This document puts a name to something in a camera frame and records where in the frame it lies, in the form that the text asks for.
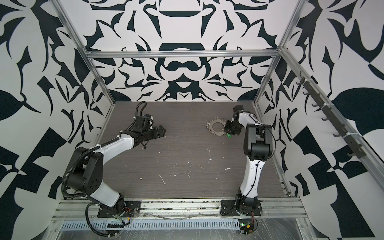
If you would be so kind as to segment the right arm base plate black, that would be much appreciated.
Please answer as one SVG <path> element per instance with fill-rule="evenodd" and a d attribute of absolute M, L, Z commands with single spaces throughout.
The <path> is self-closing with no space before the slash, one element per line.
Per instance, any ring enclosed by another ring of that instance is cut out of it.
<path fill-rule="evenodd" d="M 256 202 L 256 206 L 246 206 L 236 204 L 235 200 L 221 200 L 220 215 L 223 217 L 235 217 L 235 216 L 254 216 L 258 217 L 262 215 L 262 206 L 260 202 Z"/>

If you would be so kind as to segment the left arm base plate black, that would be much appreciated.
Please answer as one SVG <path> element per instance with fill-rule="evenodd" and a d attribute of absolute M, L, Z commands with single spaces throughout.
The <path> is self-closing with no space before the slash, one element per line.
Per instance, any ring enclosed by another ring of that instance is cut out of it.
<path fill-rule="evenodd" d="M 119 215 L 122 218 L 134 217 L 140 213 L 141 203 L 141 201 L 120 201 L 114 207 L 101 205 L 97 217 L 112 218 L 115 215 Z"/>

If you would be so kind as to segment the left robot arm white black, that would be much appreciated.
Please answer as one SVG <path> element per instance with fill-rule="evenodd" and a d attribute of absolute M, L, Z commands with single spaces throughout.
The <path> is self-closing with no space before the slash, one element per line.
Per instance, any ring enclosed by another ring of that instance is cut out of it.
<path fill-rule="evenodd" d="M 93 148 L 78 148 L 62 178 L 61 192 L 65 198 L 85 198 L 98 204 L 110 215 L 124 213 L 124 196 L 113 190 L 103 180 L 104 165 L 118 155 L 139 145 L 163 138 L 166 129 L 154 126 L 151 115 L 136 117 L 133 126 L 121 131 L 114 139 Z"/>

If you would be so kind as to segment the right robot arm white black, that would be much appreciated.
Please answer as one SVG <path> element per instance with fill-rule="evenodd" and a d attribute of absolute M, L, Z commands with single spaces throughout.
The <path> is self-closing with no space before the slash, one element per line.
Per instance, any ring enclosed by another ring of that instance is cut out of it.
<path fill-rule="evenodd" d="M 239 214 L 260 216 L 262 212 L 258 185 L 266 161 L 274 154 L 272 126 L 261 123 L 256 116 L 235 106 L 231 120 L 225 124 L 224 132 L 228 135 L 240 135 L 245 130 L 244 155 L 246 169 L 243 181 L 235 197 L 235 206 Z"/>

